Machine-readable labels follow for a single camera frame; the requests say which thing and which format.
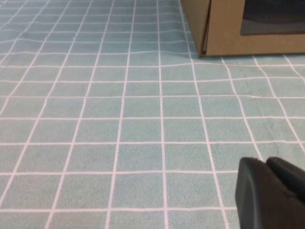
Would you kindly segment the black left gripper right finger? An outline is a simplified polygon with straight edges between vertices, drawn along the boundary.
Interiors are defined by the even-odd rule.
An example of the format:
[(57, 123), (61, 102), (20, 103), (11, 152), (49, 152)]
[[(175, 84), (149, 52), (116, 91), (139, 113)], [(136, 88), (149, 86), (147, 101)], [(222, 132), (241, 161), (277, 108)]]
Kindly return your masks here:
[(279, 157), (270, 157), (266, 164), (275, 176), (294, 193), (302, 203), (305, 202), (305, 171)]

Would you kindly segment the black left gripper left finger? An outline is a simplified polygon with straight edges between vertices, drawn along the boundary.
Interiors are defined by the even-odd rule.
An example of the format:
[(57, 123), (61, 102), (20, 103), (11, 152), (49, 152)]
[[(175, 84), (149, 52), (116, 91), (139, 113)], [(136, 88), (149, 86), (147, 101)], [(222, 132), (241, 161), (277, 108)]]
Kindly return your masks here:
[(242, 229), (303, 229), (305, 203), (299, 201), (266, 162), (239, 161), (235, 202)]

